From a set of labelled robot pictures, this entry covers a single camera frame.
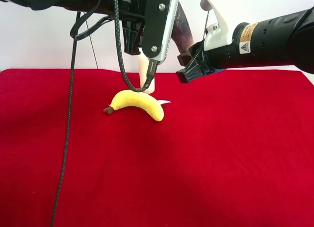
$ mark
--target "banana tip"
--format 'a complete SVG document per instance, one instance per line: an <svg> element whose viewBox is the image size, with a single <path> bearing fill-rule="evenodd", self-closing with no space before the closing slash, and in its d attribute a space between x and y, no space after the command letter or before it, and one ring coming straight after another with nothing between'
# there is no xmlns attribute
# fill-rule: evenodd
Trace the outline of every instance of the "banana tip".
<svg viewBox="0 0 314 227"><path fill-rule="evenodd" d="M113 113L113 111L114 111L114 109L111 106L109 106L108 108L104 109L104 113L107 113L107 114L111 114L111 113Z"/></svg>

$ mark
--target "stuffed banana toy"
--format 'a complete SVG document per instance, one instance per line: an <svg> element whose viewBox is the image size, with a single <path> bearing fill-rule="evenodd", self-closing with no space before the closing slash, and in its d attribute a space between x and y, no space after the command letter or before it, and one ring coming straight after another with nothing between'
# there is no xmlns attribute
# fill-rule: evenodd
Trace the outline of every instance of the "stuffed banana toy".
<svg viewBox="0 0 314 227"><path fill-rule="evenodd" d="M104 113L111 114L118 109L135 106L144 109L154 120L160 122L164 116L160 104L165 102L169 101L159 102L146 93L125 90L115 95L109 107L104 109Z"/></svg>

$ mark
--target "warning label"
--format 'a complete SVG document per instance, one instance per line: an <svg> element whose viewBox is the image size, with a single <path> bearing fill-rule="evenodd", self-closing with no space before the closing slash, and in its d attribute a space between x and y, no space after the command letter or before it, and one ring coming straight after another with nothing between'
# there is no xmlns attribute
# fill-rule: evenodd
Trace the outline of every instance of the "warning label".
<svg viewBox="0 0 314 227"><path fill-rule="evenodd" d="M245 43L242 47L241 47L242 50L244 51L247 51L247 43Z"/></svg>
<svg viewBox="0 0 314 227"><path fill-rule="evenodd" d="M248 25L244 28L239 44L240 54L248 54L251 53L251 39L252 34L258 23Z"/></svg>

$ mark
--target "wire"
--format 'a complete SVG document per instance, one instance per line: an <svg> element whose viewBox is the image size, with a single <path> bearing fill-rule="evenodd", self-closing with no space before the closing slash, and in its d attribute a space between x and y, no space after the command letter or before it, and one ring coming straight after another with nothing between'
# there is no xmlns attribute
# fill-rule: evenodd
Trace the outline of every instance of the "wire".
<svg viewBox="0 0 314 227"><path fill-rule="evenodd" d="M87 29L89 29L87 20L85 21L85 23L86 23ZM96 55L95 55L94 45L93 45L92 37L91 37L91 36L89 36L89 41L90 41L90 45L92 46L92 51L93 51L93 54L94 54L94 59L95 59L96 67L97 67L97 69L98 69L97 58L96 58Z"/></svg>
<svg viewBox="0 0 314 227"><path fill-rule="evenodd" d="M209 11L207 12L207 16L206 16L206 21L205 21L205 29L204 29L203 39L205 38L205 35L206 35L206 28L207 28L208 17L209 17Z"/></svg>
<svg viewBox="0 0 314 227"><path fill-rule="evenodd" d="M119 0L113 0L114 4L114 27L115 27L115 37L116 37L116 48L117 48L117 54L118 54L118 61L119 61L119 67L120 71L123 77L124 82L127 84L127 86L135 91L135 92L143 92L150 86L152 82L152 78L147 78L144 86L142 88L135 88L132 83L130 82L126 70L124 68L123 63L123 57L122 57L122 51L121 51L121 42L120 42L120 23L119 23Z"/></svg>
<svg viewBox="0 0 314 227"><path fill-rule="evenodd" d="M77 13L78 20L80 18L80 12ZM71 121L71 104L72 104L72 94L73 94L73 82L74 82L74 66L75 66L75 56L77 52L77 40L73 40L73 49L72 49L72 60L71 60L71 71L70 71L70 86L69 86L69 95L68 95L68 111L67 111L67 124L65 129L65 139L64 139L64 147L63 147L63 157L62 157L62 166L61 166L61 173L59 178L59 183L57 186L57 191L55 193L53 209L52 209L52 217L50 226L53 227L55 212L57 209L57 203L59 199L59 194L61 190L61 185L63 181L64 171L65 171L65 163L67 157L67 150L68 150L68 142L69 142L69 132L70 132L70 121Z"/></svg>
<svg viewBox="0 0 314 227"><path fill-rule="evenodd" d="M86 30L83 33L78 34L79 28L87 21L89 17L91 17L92 14L94 14L99 5L100 5L101 0L98 0L97 4L95 7L93 7L90 11L85 13L82 17L80 17L75 24L73 25L71 31L70 31L70 36L72 38L75 38L77 41L82 40L88 36L90 36L93 32L95 32L98 28L100 28L102 25L112 21L112 18L109 16L102 17L96 24L94 24L91 28Z"/></svg>

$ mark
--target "cable connector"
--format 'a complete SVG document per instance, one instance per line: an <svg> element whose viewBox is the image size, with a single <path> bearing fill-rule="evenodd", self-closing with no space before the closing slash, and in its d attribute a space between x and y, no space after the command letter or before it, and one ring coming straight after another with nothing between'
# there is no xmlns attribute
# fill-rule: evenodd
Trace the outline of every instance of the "cable connector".
<svg viewBox="0 0 314 227"><path fill-rule="evenodd" d="M153 79L155 78L158 65L159 65L159 61L154 60L154 59L149 60L144 88L148 89L150 87Z"/></svg>

